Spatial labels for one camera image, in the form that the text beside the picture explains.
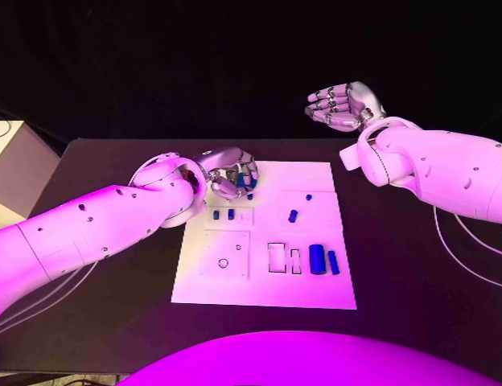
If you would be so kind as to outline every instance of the white cable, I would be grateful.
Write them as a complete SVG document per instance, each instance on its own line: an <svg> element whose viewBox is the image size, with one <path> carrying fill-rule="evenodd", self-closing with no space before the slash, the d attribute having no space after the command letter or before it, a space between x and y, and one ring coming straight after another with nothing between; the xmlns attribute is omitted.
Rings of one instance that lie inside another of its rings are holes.
<svg viewBox="0 0 502 386"><path fill-rule="evenodd" d="M73 285L73 288L61 295L61 297L58 299L56 299L54 302L51 302L40 311L34 312L31 315L25 316L21 320L18 320L17 322L14 322L9 326L4 327L1 330L0 330L0 334L8 330L8 328L12 328L14 326L17 326L18 324L21 324L27 319L33 318L35 315L41 314L56 303L58 303L61 301L61 299L64 299L64 297L76 290L76 288L79 287L79 285L82 284L82 281L87 278L87 275L90 274L90 271L93 270L93 268L96 268L96 265L97 265L97 262L93 263L93 266L90 267L89 271L84 273L84 276L82 277L82 279L79 279L79 282Z"/></svg>
<svg viewBox="0 0 502 386"><path fill-rule="evenodd" d="M494 285L499 285L502 287L502 283L497 283L496 281L484 278L481 275L478 275L478 273L476 273L463 263L461 261L457 259L455 255L452 254L451 250L450 250L450 247L447 246L445 244L445 241L444 241L444 237L441 235L441 230L439 230L439 222L438 222L438 215L437 215L437 212L435 212L435 207L434 207L434 221L435 221L435 230L438 231L438 235L439 235L439 240L441 240L441 244L444 245L444 248L447 250L447 252L450 253L452 259L455 260L455 262L461 265L461 267L476 276L478 277L481 280L487 281L489 283L494 284Z"/></svg>
<svg viewBox="0 0 502 386"><path fill-rule="evenodd" d="M70 282L70 280L73 280L73 277L76 276L76 274L79 273L79 269L76 269L73 271L73 274L67 277L67 280L50 291L50 293L47 295L44 295L43 298L40 298L27 308L24 308L21 311L18 311L12 316L8 316L8 318L5 318L1 322L0 322L0 327L2 324L5 324L7 322L9 322L17 316L20 316L21 314L24 314L38 303L44 302L47 300L47 298L50 296L53 296L53 294L56 293L56 291Z"/></svg>
<svg viewBox="0 0 502 386"><path fill-rule="evenodd" d="M470 237L474 239L474 241L484 247L487 248L490 251L494 251L496 253L499 253L502 255L502 251L499 249L496 249L494 247L490 247L473 234L473 232L468 230L467 226L464 225L461 219L458 218L457 215L455 216L455 219L457 219L457 222L458 224L461 225L464 231L468 233Z"/></svg>

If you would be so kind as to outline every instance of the robotic hand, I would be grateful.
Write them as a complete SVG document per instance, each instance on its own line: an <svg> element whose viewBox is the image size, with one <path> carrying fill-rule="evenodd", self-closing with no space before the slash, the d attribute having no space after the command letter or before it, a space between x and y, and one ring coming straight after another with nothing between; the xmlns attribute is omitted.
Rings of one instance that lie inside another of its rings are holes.
<svg viewBox="0 0 502 386"><path fill-rule="evenodd" d="M138 168L126 187L105 187L1 229L0 314L64 273L196 216L204 210L207 181L224 199L246 195L252 188L235 186L239 168L250 184L256 164L237 147L206 151L194 159L161 154Z"/></svg>
<svg viewBox="0 0 502 386"><path fill-rule="evenodd" d="M314 121L360 132L338 153L347 170L360 167L377 187L403 187L442 210L502 224L502 143L388 117L360 82L323 89L308 102Z"/></svg>

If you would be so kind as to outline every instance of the blue object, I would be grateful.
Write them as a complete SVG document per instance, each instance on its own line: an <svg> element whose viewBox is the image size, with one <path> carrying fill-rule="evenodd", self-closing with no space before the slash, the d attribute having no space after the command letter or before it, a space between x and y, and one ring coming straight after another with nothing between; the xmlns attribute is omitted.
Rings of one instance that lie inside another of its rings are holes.
<svg viewBox="0 0 502 386"><path fill-rule="evenodd" d="M242 173L239 173L239 175L236 176L236 183L235 183L236 187L250 187L253 189L256 187L256 183L258 181L250 176L250 185L245 185Z"/></svg>
<svg viewBox="0 0 502 386"><path fill-rule="evenodd" d="M323 275L325 273L325 257L323 256L323 247L312 244L308 247L310 253L310 273L312 275Z"/></svg>
<svg viewBox="0 0 502 386"><path fill-rule="evenodd" d="M328 266L331 267L331 274L338 275L337 260L334 258L334 251L327 252Z"/></svg>
<svg viewBox="0 0 502 386"><path fill-rule="evenodd" d="M288 222L294 223L297 221L297 214L298 212L292 209L291 214L288 215Z"/></svg>

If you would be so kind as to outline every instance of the black table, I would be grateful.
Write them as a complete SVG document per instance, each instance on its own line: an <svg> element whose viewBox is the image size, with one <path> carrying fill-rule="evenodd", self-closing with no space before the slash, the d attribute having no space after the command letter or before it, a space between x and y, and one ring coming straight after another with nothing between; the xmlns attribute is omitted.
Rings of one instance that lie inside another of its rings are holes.
<svg viewBox="0 0 502 386"><path fill-rule="evenodd" d="M502 380L502 288L465 272L448 256L432 208L405 189L375 187L362 171L344 170L338 151L350 144L344 139L71 142L33 214L109 184L126 184L139 164L168 151L191 157L239 146L258 160L330 162L357 310L172 304L184 226L160 229L99 263L50 310L0 335L0 370L131 373L210 339L252 331L312 330L412 347ZM287 177L302 178L297 170ZM502 256L468 238L442 211L439 222L464 264L502 281ZM502 249L502 227L473 220L467 225Z"/></svg>

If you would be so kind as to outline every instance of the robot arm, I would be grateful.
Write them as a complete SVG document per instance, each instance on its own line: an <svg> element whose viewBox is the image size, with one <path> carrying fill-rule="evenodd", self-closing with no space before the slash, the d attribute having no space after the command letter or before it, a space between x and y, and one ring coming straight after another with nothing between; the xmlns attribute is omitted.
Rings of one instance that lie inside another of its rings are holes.
<svg viewBox="0 0 502 386"><path fill-rule="evenodd" d="M360 93L353 91L356 84ZM502 224L502 144L451 131L422 130L405 119L386 117L360 82L331 89L344 90L347 111L336 113L333 102L331 108L318 109L323 104L317 101L305 112L314 121L328 121L330 127L362 131L357 143L338 153L346 169L360 167L377 187L403 187L445 211ZM308 99L324 100L321 92ZM334 120L341 114L351 117L351 125Z"/></svg>
<svg viewBox="0 0 502 386"><path fill-rule="evenodd" d="M252 156L232 147L190 160L175 153L154 157L128 186L109 186L0 230L0 314L35 288L64 273L134 245L160 227L183 224L204 210L206 182L230 199L249 187L220 176L227 169L256 178Z"/></svg>

